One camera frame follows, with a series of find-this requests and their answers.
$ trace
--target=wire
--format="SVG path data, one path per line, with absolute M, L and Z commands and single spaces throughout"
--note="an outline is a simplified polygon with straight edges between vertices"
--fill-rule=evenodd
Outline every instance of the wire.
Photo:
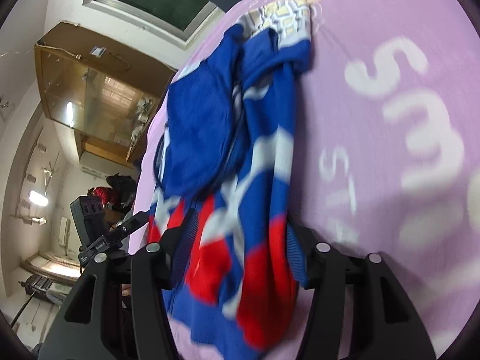
M 45 48 L 45 49 L 52 49 L 52 50 L 63 51 L 64 53 L 67 53 L 69 56 L 74 57 L 76 60 L 80 60 L 80 58 L 82 58 L 82 56 L 81 56 L 80 54 L 75 55 L 75 54 L 71 53 L 71 52 L 68 51 L 68 50 L 62 49 L 61 47 L 47 46 L 46 44 L 40 44 L 40 43 L 38 43 L 38 42 L 36 43 L 36 45 L 37 45 L 38 47 L 43 47 L 43 48 Z
M 18 310 L 17 315 L 15 315 L 15 318 L 13 319 L 13 321 L 11 321 L 10 328 L 12 328 L 12 329 L 14 328 L 15 323 L 17 322 L 20 315 L 22 315 L 22 312 L 23 312 L 23 310 L 25 310 L 25 307 L 27 307 L 27 304 L 30 303 L 30 300 L 32 300 L 33 295 L 35 295 L 35 292 L 37 292 L 37 290 L 33 291 L 33 294 L 30 295 L 30 297 L 27 299 L 27 301 L 23 304 L 22 308 L 20 310 Z

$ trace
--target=silver screw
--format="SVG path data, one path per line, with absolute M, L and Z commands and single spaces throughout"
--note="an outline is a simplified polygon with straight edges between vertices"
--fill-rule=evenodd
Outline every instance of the silver screw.
M 380 257 L 380 255 L 376 253 L 369 254 L 368 259 L 374 264 L 378 264 L 382 262 L 382 257 Z
M 157 244 L 156 242 L 152 242 L 151 244 L 147 245 L 147 252 L 149 253 L 155 253 L 156 251 L 160 250 L 160 245 Z
M 322 253 L 327 253 L 330 251 L 330 245 L 328 245 L 326 242 L 319 242 L 317 244 L 317 250 L 321 251 Z
M 96 263 L 102 263 L 107 259 L 107 255 L 105 253 L 97 253 L 94 257 Z

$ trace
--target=bed sheet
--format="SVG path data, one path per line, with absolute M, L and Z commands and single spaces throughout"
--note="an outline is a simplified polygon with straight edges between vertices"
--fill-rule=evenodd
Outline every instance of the bed sheet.
M 186 68 L 240 15 L 273 1 L 238 3 Z M 290 210 L 344 253 L 379 251 L 440 356 L 480 299 L 480 39 L 456 0 L 309 2 L 314 55 L 298 82 Z M 166 103 L 148 131 L 135 211 L 150 207 L 165 121 Z M 130 237 L 130 252 L 144 232 Z M 299 292 L 266 359 L 296 357 L 312 295 Z M 186 360 L 221 358 L 181 323 L 171 327 Z

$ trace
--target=ribbed blue pad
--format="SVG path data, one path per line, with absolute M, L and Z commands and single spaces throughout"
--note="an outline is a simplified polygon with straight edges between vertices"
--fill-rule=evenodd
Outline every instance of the ribbed blue pad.
M 171 273 L 170 280 L 172 283 L 180 283 L 185 275 L 185 269 L 187 268 L 188 261 L 190 259 L 191 248 L 194 244 L 195 237 L 198 231 L 198 213 L 195 211 L 189 217 L 184 219 L 181 229 L 183 236 L 178 243 L 171 261 Z
M 305 287 L 308 281 L 306 258 L 290 224 L 286 225 L 286 258 L 289 261 L 293 278 L 302 287 Z

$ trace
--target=window frame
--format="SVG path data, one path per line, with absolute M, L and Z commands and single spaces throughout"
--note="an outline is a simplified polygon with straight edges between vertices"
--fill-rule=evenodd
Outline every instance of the window frame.
M 130 24 L 152 32 L 182 49 L 187 49 L 190 46 L 196 33 L 205 26 L 207 19 L 218 10 L 217 6 L 209 1 L 197 16 L 193 18 L 188 27 L 182 31 L 170 23 L 122 1 L 83 0 L 83 6 L 118 17 Z

